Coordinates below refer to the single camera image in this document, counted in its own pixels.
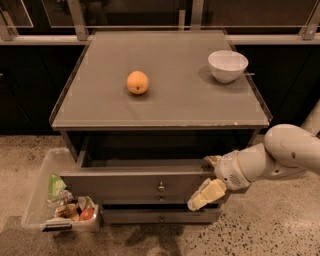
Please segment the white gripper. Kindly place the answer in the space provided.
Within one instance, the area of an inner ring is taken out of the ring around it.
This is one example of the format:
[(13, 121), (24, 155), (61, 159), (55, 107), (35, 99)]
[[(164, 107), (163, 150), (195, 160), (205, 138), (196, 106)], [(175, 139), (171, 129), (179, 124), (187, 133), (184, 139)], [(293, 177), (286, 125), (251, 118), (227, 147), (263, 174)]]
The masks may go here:
[(187, 203), (191, 211), (197, 211), (220, 199), (227, 188), (235, 191), (249, 187), (253, 181), (263, 176), (267, 157), (264, 149), (247, 148), (222, 157), (206, 156), (204, 160), (214, 168), (218, 179), (206, 179), (193, 193)]

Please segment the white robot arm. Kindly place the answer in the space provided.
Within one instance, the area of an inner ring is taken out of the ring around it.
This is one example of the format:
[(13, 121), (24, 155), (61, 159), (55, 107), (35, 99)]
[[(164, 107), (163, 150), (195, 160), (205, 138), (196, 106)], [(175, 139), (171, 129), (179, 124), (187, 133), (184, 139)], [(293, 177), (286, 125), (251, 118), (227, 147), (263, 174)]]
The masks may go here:
[(279, 124), (270, 128), (264, 141), (223, 156), (206, 156), (215, 179), (206, 179), (187, 206), (197, 211), (222, 198), (227, 190), (248, 188), (259, 179), (287, 178), (304, 171), (320, 173), (320, 100), (301, 127)]

